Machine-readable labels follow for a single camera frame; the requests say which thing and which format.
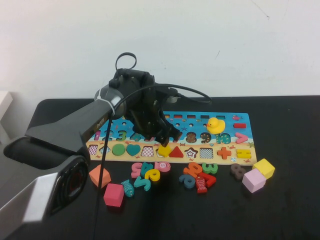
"red cube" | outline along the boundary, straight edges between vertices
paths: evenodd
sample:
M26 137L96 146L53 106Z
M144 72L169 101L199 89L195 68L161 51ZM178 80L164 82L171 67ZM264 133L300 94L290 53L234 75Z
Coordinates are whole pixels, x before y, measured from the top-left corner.
M120 184L109 183L106 186L103 196L105 205L120 207L122 200L124 199L124 186Z

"red fish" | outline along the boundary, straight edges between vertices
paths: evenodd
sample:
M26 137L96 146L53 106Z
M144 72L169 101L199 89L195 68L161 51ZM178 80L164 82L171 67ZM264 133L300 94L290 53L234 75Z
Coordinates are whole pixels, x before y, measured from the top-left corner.
M160 172L166 173L170 171L171 165L166 161L155 162L154 169L158 169Z
M239 121L239 119L243 119L242 117L238 117L238 115L233 115L233 120Z
M206 180L203 176L197 176L195 178L195 185L197 188L196 192L198 194L205 194L208 191L208 189L206 188Z

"checkered cutout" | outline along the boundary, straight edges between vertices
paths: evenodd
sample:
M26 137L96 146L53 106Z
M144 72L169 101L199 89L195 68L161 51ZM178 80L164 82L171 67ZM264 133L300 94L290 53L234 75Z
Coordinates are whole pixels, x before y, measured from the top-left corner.
M212 148L200 148L200 158L201 159L213 159L214 151Z
M97 150L98 150L98 145L90 145L88 150L89 150L90 155L96 155Z
M153 157L154 148L152 146L144 146L141 152L142 157Z
M104 154L104 148L103 148L103 147L100 148L99 151L100 151L101 154ZM107 147L106 147L106 153L108 153L108 152L110 152L110 148L107 146Z

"rubber duck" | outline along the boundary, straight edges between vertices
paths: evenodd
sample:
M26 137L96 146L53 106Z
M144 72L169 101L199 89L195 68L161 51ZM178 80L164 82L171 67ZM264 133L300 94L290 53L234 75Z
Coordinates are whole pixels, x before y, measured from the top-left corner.
M221 119L217 119L216 117L212 117L209 119L208 123L206 124L206 129L211 134L220 134L226 128L225 121Z

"teal fish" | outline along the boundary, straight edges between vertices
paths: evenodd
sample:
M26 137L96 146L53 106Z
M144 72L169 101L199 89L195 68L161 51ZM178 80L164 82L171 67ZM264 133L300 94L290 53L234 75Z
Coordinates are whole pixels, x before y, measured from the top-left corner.
M132 184L129 182L129 179L123 181L121 184L123 185L123 188L124 188L124 194L128 198L131 198L135 194L135 190Z

